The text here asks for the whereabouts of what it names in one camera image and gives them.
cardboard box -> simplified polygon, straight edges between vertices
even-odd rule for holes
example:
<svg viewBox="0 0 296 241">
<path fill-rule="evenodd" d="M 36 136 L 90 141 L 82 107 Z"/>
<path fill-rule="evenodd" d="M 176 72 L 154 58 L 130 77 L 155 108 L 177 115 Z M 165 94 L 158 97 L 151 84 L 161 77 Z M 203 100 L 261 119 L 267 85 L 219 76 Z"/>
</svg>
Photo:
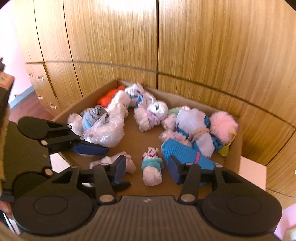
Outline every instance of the cardboard box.
<svg viewBox="0 0 296 241">
<path fill-rule="evenodd" d="M 131 85 L 129 82 L 124 82 L 122 80 L 114 80 L 100 89 L 94 91 L 89 96 L 83 98 L 79 103 L 69 107 L 63 113 L 58 115 L 54 121 L 66 123 L 69 114 L 80 113 L 85 108 L 93 107 L 96 105 L 97 100 L 104 96 L 110 89 L 116 88 L 120 84 L 125 84 L 126 86 Z M 205 112 L 207 115 L 211 115 L 217 112 L 217 109 L 209 107 L 207 105 L 195 102 L 183 98 L 181 96 L 159 91 L 154 88 L 145 87 L 144 88 L 153 94 L 157 100 L 162 100 L 167 103 L 169 108 L 187 105 L 191 108 L 198 108 L 199 110 Z M 137 170 L 135 174 L 125 174 L 123 180 L 129 180 L 132 186 L 118 193 L 118 196 L 123 195 L 136 195 L 136 196 L 157 196 L 157 195 L 173 195 L 177 197 L 180 194 L 182 185 L 177 185 L 173 182 L 169 175 L 167 169 L 162 171 L 163 181 L 160 185 L 154 187 L 147 187 L 142 181 L 142 170 L 141 170 L 141 157 L 144 152 L 147 151 L 148 147 L 158 148 L 160 151 L 161 141 L 158 139 L 161 132 L 164 131 L 162 126 L 155 126 L 152 130 L 146 132 L 140 132 L 138 125 L 134 119 L 133 109 L 129 109 L 129 115 L 125 119 L 124 132 L 125 135 L 121 142 L 115 148 L 110 148 L 109 155 L 112 156 L 118 152 L 125 151 L 131 155 L 133 162 L 135 163 Z M 242 152 L 242 133 L 241 128 L 238 130 L 238 134 L 232 144 L 230 145 L 229 153 L 227 157 L 222 157 L 219 154 L 214 154 L 211 158 L 212 161 L 220 163 L 232 170 L 235 173 L 239 172 L 240 157 Z M 99 159 L 97 156 L 80 156 L 73 151 L 67 151 L 61 154 L 71 165 L 79 165 L 82 169 L 88 169 L 89 164 L 92 161 Z M 205 197 L 211 191 L 211 185 L 205 185 L 200 188 L 199 198 Z"/>
</svg>

bundled cloth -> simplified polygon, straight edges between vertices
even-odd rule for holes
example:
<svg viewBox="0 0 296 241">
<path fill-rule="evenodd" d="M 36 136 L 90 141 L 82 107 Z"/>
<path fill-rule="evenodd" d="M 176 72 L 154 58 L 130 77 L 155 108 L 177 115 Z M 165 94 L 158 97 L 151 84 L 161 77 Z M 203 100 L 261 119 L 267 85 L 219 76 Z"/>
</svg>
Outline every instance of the bundled cloth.
<svg viewBox="0 0 296 241">
<path fill-rule="evenodd" d="M 76 113 L 70 114 L 67 124 L 72 126 L 72 131 L 79 136 L 83 136 L 82 117 Z"/>
<path fill-rule="evenodd" d="M 146 186 L 155 186 L 161 183 L 163 160 L 158 156 L 158 149 L 148 147 L 148 152 L 142 156 L 143 182 Z"/>
<path fill-rule="evenodd" d="M 145 91 L 139 83 L 125 88 L 125 93 L 131 98 L 130 106 L 133 108 L 144 108 L 156 101 L 156 98 L 149 92 Z"/>
<path fill-rule="evenodd" d="M 109 103 L 111 102 L 111 100 L 114 98 L 114 96 L 116 95 L 116 93 L 119 91 L 119 90 L 124 90 L 125 89 L 125 86 L 124 85 L 120 85 L 118 86 L 117 88 L 115 89 L 112 89 L 110 90 L 106 95 L 104 95 L 103 97 L 101 97 L 99 100 L 98 100 L 98 104 L 103 106 L 104 108 L 107 108 Z"/>
<path fill-rule="evenodd" d="M 227 112 L 219 111 L 207 116 L 196 108 L 180 109 L 176 127 L 193 143 L 193 149 L 210 158 L 233 140 L 238 124 Z"/>
<path fill-rule="evenodd" d="M 180 132 L 166 130 L 159 135 L 159 139 L 161 140 L 162 143 L 164 143 L 170 138 L 192 148 L 192 142 L 186 139 L 186 136 L 184 136 Z"/>
<path fill-rule="evenodd" d="M 148 109 L 139 107 L 134 109 L 134 118 L 139 125 L 140 131 L 148 131 L 160 122 L 168 114 L 168 106 L 163 101 L 155 101 L 148 106 Z"/>
<path fill-rule="evenodd" d="M 90 129 L 84 131 L 86 141 L 105 147 L 115 147 L 124 136 L 124 118 L 128 116 L 127 108 L 131 99 L 124 91 L 119 90 L 108 105 L 108 122 L 96 122 Z"/>
<path fill-rule="evenodd" d="M 213 161 L 203 156 L 200 152 L 183 145 L 174 139 L 168 139 L 161 146 L 163 157 L 168 162 L 169 156 L 174 155 L 180 163 L 194 163 L 200 165 L 201 169 L 213 170 L 216 165 Z"/>
<path fill-rule="evenodd" d="M 104 107 L 96 105 L 83 115 L 82 127 L 84 130 L 90 129 L 97 121 L 103 125 L 107 122 L 108 117 L 109 114 Z"/>
<path fill-rule="evenodd" d="M 175 108 L 169 109 L 168 116 L 160 122 L 165 130 L 171 130 L 171 131 L 176 130 L 176 120 L 177 120 L 177 115 L 180 109 L 190 110 L 188 106 L 175 107 Z"/>
<path fill-rule="evenodd" d="M 102 158 L 102 159 L 99 160 L 99 161 L 91 162 L 90 165 L 89 165 L 89 168 L 90 168 L 90 169 L 93 169 L 95 165 L 99 165 L 99 164 L 102 164 L 102 163 L 113 164 L 113 162 L 115 162 L 116 159 L 117 159 L 120 155 L 124 155 L 124 156 L 126 157 L 126 172 L 131 173 L 131 174 L 134 174 L 135 171 L 136 171 L 136 166 L 135 166 L 135 164 L 133 163 L 133 161 L 132 161 L 132 159 L 131 159 L 131 156 L 128 155 L 125 151 L 122 151 L 122 152 L 120 152 L 120 153 L 117 153 L 117 154 L 114 155 L 114 156 L 106 156 L 106 157 Z"/>
<path fill-rule="evenodd" d="M 128 107 L 131 99 L 123 90 L 119 90 L 108 105 L 107 112 L 112 114 L 115 109 L 119 109 L 121 115 L 126 118 L 128 116 Z"/>
</svg>

drawer handle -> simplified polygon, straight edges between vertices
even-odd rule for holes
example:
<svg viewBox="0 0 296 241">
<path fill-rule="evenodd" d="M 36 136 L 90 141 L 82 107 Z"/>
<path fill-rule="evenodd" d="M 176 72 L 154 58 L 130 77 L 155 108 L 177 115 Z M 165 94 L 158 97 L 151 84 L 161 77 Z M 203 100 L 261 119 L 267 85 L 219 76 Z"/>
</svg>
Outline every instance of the drawer handle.
<svg viewBox="0 0 296 241">
<path fill-rule="evenodd" d="M 53 105 L 52 103 L 49 103 L 49 104 L 50 104 L 50 108 L 52 108 L 52 109 L 56 109 L 57 108 L 56 105 Z"/>
</svg>

wardrobe door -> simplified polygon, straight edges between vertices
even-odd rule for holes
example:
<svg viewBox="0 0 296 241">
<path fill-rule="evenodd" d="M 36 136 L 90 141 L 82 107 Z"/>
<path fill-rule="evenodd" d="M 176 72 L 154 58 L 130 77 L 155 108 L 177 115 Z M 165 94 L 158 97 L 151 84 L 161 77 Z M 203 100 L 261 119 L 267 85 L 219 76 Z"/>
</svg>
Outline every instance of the wardrobe door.
<svg viewBox="0 0 296 241">
<path fill-rule="evenodd" d="M 74 61 L 156 70 L 155 0 L 64 0 Z"/>
<path fill-rule="evenodd" d="M 63 110 L 82 99 L 73 63 L 45 63 L 45 65 Z"/>
<path fill-rule="evenodd" d="M 83 97 L 114 79 L 156 87 L 156 73 L 105 64 L 74 63 Z"/>
<path fill-rule="evenodd" d="M 17 37 L 25 63 L 43 62 L 39 45 L 34 0 L 14 0 Z"/>
<path fill-rule="evenodd" d="M 34 0 L 36 25 L 44 61 L 72 61 L 63 0 Z"/>
<path fill-rule="evenodd" d="M 185 80 L 159 75 L 158 89 L 227 111 L 240 118 L 242 156 L 267 165 L 289 140 L 295 128 L 237 98 Z"/>
<path fill-rule="evenodd" d="M 272 190 L 266 190 L 269 194 L 274 196 L 281 204 L 282 209 L 286 209 L 296 203 L 296 198 L 288 197 L 283 194 L 274 192 Z"/>
<path fill-rule="evenodd" d="M 284 0 L 159 0 L 159 71 L 296 125 L 296 13 Z"/>
<path fill-rule="evenodd" d="M 296 134 L 267 165 L 266 187 L 295 198 L 296 202 Z"/>
</svg>

yellow tag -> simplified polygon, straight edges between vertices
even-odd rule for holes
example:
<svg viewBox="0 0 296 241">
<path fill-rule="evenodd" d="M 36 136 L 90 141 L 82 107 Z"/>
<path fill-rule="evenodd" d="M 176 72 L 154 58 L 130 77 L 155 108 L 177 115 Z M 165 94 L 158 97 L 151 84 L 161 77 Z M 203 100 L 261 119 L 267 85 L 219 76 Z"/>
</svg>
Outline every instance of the yellow tag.
<svg viewBox="0 0 296 241">
<path fill-rule="evenodd" d="M 230 144 L 233 142 L 233 140 L 235 139 L 235 137 L 236 137 L 236 135 L 237 135 L 237 133 L 236 133 L 235 131 L 230 131 L 229 133 L 230 133 L 230 134 L 233 134 L 233 138 L 232 138 L 232 140 L 231 140 L 227 145 L 225 145 L 224 147 L 222 147 L 222 148 L 218 151 L 218 153 L 219 153 L 221 156 L 227 156 L 227 154 L 228 154 L 228 152 L 229 152 L 229 146 L 230 146 Z"/>
</svg>

